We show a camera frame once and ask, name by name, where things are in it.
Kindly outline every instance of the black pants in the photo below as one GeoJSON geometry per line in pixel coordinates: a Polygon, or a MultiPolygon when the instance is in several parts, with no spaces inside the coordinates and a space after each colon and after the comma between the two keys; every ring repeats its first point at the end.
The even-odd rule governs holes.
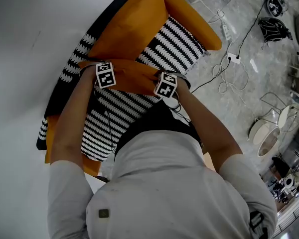
{"type": "Polygon", "coordinates": [[[151,130],[169,130],[185,133],[192,136],[201,145],[200,138],[193,124],[190,122],[189,125],[186,125],[182,121],[175,119],[172,111],[164,103],[164,101],[159,101],[140,119],[132,123],[128,130],[122,134],[116,147],[115,156],[118,151],[135,136],[142,132],[151,130]]]}

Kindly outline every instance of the wall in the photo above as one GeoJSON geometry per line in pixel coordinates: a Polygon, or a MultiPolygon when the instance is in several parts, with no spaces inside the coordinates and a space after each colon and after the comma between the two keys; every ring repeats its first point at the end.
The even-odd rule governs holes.
{"type": "Polygon", "coordinates": [[[38,130],[62,68],[111,1],[0,0],[0,239],[48,238],[38,130]]]}

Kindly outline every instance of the marble floor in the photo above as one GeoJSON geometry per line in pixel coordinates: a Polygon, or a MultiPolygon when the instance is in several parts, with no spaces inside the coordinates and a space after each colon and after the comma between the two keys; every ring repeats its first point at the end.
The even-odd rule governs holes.
{"type": "MultiPolygon", "coordinates": [[[[205,4],[213,12],[223,10],[225,13],[222,20],[228,26],[232,35],[233,43],[229,52],[237,54],[239,46],[250,29],[256,15],[259,12],[264,0],[204,0],[205,4]]],[[[257,156],[259,146],[248,141],[250,126],[256,117],[260,117],[270,110],[270,106],[260,101],[260,97],[266,92],[277,94],[286,104],[291,104],[290,86],[292,80],[288,77],[290,68],[288,64],[292,59],[292,54],[299,51],[296,40],[294,17],[299,14],[299,0],[286,0],[289,8],[279,17],[286,25],[293,36],[293,40],[284,39],[279,42],[264,43],[264,38],[257,24],[252,28],[241,49],[240,57],[243,65],[230,63],[226,70],[228,82],[234,82],[237,89],[241,89],[248,83],[244,90],[235,91],[229,87],[224,93],[219,93],[219,85],[223,81],[218,77],[213,82],[205,85],[195,92],[195,95],[225,124],[239,143],[244,154],[247,155],[258,172],[262,173],[268,168],[271,157],[259,158],[257,156]]],[[[207,21],[213,22],[217,19],[201,2],[196,2],[192,6],[207,21]]],[[[260,17],[268,16],[263,8],[260,17]]],[[[211,51],[211,55],[199,60],[196,68],[188,73],[192,83],[192,89],[204,82],[212,79],[212,68],[219,64],[226,53],[229,42],[225,39],[221,21],[211,24],[214,31],[223,42],[220,51],[211,51]]],[[[227,66],[227,61],[223,61],[223,66],[227,66]]],[[[283,104],[274,96],[268,96],[267,101],[282,107],[283,104]]],[[[267,117],[270,120],[277,119],[272,115],[267,117]]],[[[294,129],[298,125],[299,114],[294,120],[288,121],[283,131],[294,129]]],[[[280,151],[283,152],[293,137],[293,132],[281,134],[280,151]]],[[[103,164],[101,171],[108,174],[113,165],[113,157],[103,164]]]]}

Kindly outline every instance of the gray t-shirt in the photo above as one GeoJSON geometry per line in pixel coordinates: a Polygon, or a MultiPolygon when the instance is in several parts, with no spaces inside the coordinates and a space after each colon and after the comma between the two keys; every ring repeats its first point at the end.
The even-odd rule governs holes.
{"type": "Polygon", "coordinates": [[[218,174],[194,138],[165,130],[128,142],[95,195],[76,164],[53,163],[48,203],[53,239],[270,238],[277,222],[274,199],[244,155],[218,174]]]}

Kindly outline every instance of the orange fabric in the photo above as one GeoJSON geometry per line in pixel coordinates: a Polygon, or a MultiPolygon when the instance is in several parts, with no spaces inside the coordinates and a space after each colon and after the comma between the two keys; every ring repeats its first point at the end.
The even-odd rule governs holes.
{"type": "Polygon", "coordinates": [[[108,23],[88,56],[135,60],[167,18],[164,0],[128,0],[108,23]]]}
{"type": "MultiPolygon", "coordinates": [[[[46,154],[45,154],[45,163],[50,163],[50,155],[52,151],[52,143],[54,138],[54,132],[56,124],[59,120],[60,115],[52,115],[47,118],[48,120],[48,129],[46,132],[46,154]]],[[[95,177],[99,174],[101,162],[93,161],[87,158],[84,154],[82,154],[83,158],[83,170],[87,174],[95,177]]]]}
{"type": "Polygon", "coordinates": [[[165,6],[168,13],[191,32],[207,50],[221,49],[222,43],[217,34],[185,0],[165,0],[165,6]]]}
{"type": "MultiPolygon", "coordinates": [[[[109,87],[112,90],[154,96],[157,77],[156,68],[126,59],[111,59],[114,67],[116,85],[109,87]]],[[[81,68],[93,64],[91,61],[79,62],[81,68]]]]}

